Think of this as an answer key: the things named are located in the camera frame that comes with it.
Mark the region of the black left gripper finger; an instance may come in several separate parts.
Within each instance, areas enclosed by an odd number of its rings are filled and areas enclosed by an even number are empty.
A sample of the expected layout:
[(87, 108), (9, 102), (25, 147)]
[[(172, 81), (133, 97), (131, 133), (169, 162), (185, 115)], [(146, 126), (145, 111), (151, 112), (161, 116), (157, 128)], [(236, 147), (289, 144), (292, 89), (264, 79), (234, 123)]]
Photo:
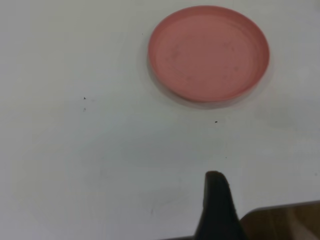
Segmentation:
[(195, 240), (246, 240), (226, 177), (208, 171), (204, 179), (203, 210)]

